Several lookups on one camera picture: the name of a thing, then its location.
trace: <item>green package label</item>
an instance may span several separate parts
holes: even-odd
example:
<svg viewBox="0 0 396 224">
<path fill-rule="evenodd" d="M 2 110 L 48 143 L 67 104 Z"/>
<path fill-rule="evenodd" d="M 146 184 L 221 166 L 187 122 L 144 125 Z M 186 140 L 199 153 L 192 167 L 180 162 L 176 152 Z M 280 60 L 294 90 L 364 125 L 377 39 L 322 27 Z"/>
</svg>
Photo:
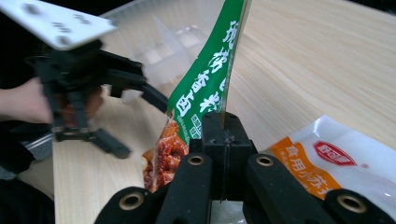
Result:
<svg viewBox="0 0 396 224">
<path fill-rule="evenodd" d="M 180 127 L 179 136 L 187 144 L 201 138 L 201 117 L 225 108 L 244 0 L 226 0 L 204 48 L 168 102 L 168 113 Z"/>
<path fill-rule="evenodd" d="M 155 191 L 172 181 L 190 139 L 201 138 L 201 117 L 225 108 L 236 44 L 249 0 L 226 0 L 204 48 L 172 92 L 166 123 L 154 150 L 143 154 L 145 188 Z"/>
</svg>

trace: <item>bolt hole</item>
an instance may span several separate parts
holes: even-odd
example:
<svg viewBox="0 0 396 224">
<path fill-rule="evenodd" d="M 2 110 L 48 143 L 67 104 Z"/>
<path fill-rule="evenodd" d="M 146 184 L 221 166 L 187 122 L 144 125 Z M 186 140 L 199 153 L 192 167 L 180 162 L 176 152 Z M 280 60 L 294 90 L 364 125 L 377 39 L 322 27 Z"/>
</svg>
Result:
<svg viewBox="0 0 396 224">
<path fill-rule="evenodd" d="M 38 10 L 37 6 L 35 6 L 33 4 L 24 4 L 24 7 L 27 10 L 27 12 L 29 12 L 30 14 L 33 14 L 33 15 L 40 14 L 40 10 Z"/>
<path fill-rule="evenodd" d="M 134 210 L 139 207 L 144 201 L 143 195 L 140 192 L 134 192 L 123 196 L 120 200 L 120 208 L 123 210 Z"/>
<path fill-rule="evenodd" d="M 345 209 L 354 213 L 364 213 L 367 211 L 366 205 L 358 198 L 342 194 L 337 197 L 337 202 Z"/>
<path fill-rule="evenodd" d="M 271 158 L 266 157 L 266 156 L 261 156 L 261 157 L 257 158 L 256 161 L 257 161 L 258 164 L 260 164 L 262 166 L 272 166 L 272 165 L 274 165 L 274 161 Z"/>
<path fill-rule="evenodd" d="M 204 163 L 204 158 L 200 156 L 189 157 L 189 164 L 191 165 L 201 165 L 202 163 Z"/>
<path fill-rule="evenodd" d="M 69 45 L 70 44 L 69 38 L 67 36 L 65 36 L 65 35 L 58 36 L 58 40 L 59 40 L 59 43 L 61 43 L 62 45 Z"/>
</svg>

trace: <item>wooden table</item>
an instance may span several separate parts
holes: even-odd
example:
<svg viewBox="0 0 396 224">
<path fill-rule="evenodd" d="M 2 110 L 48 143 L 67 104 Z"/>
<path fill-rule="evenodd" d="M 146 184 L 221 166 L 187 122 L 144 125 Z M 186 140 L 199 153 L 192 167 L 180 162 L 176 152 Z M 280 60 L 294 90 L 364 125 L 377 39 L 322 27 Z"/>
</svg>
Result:
<svg viewBox="0 0 396 224">
<path fill-rule="evenodd" d="M 341 0 L 253 0 L 236 53 L 228 111 L 259 150 L 320 115 L 396 148 L 396 17 Z M 169 95 L 176 82 L 159 89 Z M 165 115 L 106 97 L 96 121 L 134 149 L 128 160 L 89 143 L 54 143 L 57 223 L 93 223 L 118 190 L 142 186 L 140 155 Z"/>
</svg>

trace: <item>plastic bag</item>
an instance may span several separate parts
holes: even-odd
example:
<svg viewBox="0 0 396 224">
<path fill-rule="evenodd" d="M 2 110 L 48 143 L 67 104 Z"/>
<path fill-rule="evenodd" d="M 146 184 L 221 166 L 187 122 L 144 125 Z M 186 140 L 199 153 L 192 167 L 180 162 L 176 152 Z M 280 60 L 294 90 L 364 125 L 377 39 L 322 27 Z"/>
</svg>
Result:
<svg viewBox="0 0 396 224">
<path fill-rule="evenodd" d="M 351 189 L 396 220 L 396 151 L 327 116 L 270 147 L 305 189 L 324 199 Z"/>
<path fill-rule="evenodd" d="M 169 183 L 188 152 L 190 139 L 201 138 L 204 113 L 225 108 L 236 44 L 248 1 L 227 0 L 210 37 L 169 98 L 168 121 L 156 147 L 143 155 L 145 188 Z"/>
</svg>

